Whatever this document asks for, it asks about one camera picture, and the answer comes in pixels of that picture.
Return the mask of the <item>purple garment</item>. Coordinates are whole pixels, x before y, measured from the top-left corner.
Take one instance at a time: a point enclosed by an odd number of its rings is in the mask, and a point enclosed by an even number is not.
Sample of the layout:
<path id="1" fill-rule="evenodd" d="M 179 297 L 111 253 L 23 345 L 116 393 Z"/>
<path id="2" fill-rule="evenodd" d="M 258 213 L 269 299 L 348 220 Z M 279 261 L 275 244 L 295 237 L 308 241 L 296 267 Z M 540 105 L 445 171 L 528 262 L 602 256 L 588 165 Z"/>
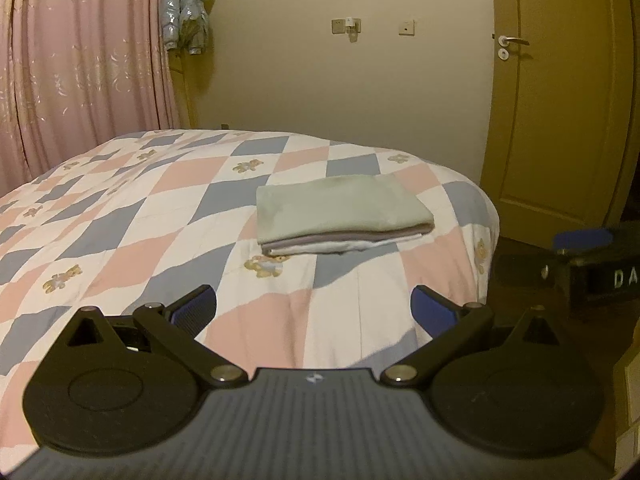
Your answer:
<path id="1" fill-rule="evenodd" d="M 333 232 L 322 234 L 311 234 L 300 237 L 288 238 L 287 240 L 276 240 L 275 242 L 260 245 L 260 249 L 264 246 L 268 248 L 282 247 L 285 245 L 306 244 L 313 242 L 341 242 L 342 240 L 388 240 L 396 236 L 406 236 L 421 233 L 422 236 L 430 234 L 434 229 L 433 223 L 419 224 L 418 226 L 410 226 L 410 228 L 400 229 L 396 231 L 384 232 Z"/>

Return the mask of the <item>white garment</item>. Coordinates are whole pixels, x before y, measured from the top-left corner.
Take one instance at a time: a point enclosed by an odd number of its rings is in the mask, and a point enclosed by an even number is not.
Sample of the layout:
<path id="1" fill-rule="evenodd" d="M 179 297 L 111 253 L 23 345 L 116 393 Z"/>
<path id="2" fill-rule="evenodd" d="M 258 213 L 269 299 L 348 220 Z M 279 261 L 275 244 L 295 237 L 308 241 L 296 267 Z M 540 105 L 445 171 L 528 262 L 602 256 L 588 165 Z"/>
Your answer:
<path id="1" fill-rule="evenodd" d="M 303 254 L 344 254 L 344 252 L 362 252 L 363 250 L 380 246 L 417 240 L 422 236 L 416 233 L 406 236 L 396 236 L 388 240 L 342 240 L 341 242 L 313 242 L 306 244 L 285 245 L 282 247 L 268 248 L 264 246 L 262 253 L 269 257 L 294 256 Z"/>

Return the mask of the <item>light green garment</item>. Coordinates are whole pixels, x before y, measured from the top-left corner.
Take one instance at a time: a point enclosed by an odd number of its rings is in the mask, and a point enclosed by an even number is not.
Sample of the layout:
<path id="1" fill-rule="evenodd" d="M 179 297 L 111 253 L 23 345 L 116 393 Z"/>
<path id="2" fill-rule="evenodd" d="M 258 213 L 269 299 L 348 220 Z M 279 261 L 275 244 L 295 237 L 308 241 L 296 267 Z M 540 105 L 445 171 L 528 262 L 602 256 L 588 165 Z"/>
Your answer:
<path id="1" fill-rule="evenodd" d="M 311 234 L 396 231 L 434 214 L 392 174 L 351 174 L 256 191 L 259 244 Z"/>

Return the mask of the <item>brown wooden door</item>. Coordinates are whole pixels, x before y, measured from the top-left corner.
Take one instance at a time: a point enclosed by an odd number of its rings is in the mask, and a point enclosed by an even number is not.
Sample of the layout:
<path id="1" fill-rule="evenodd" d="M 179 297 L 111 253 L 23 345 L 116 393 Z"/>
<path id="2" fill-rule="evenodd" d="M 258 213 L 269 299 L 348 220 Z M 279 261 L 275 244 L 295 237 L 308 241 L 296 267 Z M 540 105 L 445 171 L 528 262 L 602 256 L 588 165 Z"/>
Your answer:
<path id="1" fill-rule="evenodd" d="M 620 221 L 639 154 L 638 0 L 494 0 L 495 65 L 480 184 L 504 237 Z M 507 61 L 498 37 L 520 37 Z"/>

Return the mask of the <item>patchwork checkered quilt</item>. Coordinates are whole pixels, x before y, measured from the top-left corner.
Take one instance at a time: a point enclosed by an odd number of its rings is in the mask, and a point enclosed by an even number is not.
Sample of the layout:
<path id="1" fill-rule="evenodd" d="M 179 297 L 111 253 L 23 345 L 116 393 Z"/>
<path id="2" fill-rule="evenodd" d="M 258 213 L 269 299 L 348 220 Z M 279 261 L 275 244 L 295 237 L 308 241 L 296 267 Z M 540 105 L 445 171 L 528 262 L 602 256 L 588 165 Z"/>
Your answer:
<path id="1" fill-rule="evenodd" d="M 344 255 L 266 257 L 263 185 L 395 177 L 432 212 L 416 240 Z M 299 133 L 125 134 L 1 196 L 1 468 L 35 449 L 23 391 L 75 311 L 119 315 L 203 284 L 217 314 L 198 339 L 244 370 L 384 367 L 427 342 L 410 292 L 456 304 L 487 295 L 499 217 L 444 166 Z"/>

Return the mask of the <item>pink curtain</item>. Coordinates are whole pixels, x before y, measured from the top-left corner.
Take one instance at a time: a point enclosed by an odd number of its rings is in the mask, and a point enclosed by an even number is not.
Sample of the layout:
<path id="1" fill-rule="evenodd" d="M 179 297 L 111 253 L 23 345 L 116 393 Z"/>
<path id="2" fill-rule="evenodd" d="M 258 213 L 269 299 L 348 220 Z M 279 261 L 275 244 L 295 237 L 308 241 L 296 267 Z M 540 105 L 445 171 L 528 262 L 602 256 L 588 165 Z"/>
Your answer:
<path id="1" fill-rule="evenodd" d="M 160 0 L 1 0 L 1 191 L 120 134 L 177 128 Z"/>

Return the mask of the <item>white wall switch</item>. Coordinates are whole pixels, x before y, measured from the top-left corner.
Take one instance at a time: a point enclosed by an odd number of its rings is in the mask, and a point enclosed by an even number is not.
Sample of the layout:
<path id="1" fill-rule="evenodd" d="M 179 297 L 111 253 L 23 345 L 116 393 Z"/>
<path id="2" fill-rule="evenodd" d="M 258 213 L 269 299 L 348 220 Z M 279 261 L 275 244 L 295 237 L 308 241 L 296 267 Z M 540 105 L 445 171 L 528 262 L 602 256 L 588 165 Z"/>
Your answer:
<path id="1" fill-rule="evenodd" d="M 398 27 L 398 35 L 399 36 L 407 36 L 412 37 L 416 34 L 416 22 L 413 20 L 408 20 L 401 22 Z"/>

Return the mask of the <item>wall socket with plug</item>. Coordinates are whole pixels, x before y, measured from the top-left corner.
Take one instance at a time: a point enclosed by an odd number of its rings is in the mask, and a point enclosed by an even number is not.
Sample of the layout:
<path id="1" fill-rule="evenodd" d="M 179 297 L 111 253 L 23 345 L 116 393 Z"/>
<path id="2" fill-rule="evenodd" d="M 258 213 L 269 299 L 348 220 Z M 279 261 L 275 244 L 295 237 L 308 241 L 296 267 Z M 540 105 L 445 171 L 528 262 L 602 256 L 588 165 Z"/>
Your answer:
<path id="1" fill-rule="evenodd" d="M 346 35 L 348 40 L 354 44 L 361 32 L 360 18 L 334 18 L 331 21 L 331 32 L 333 35 Z"/>

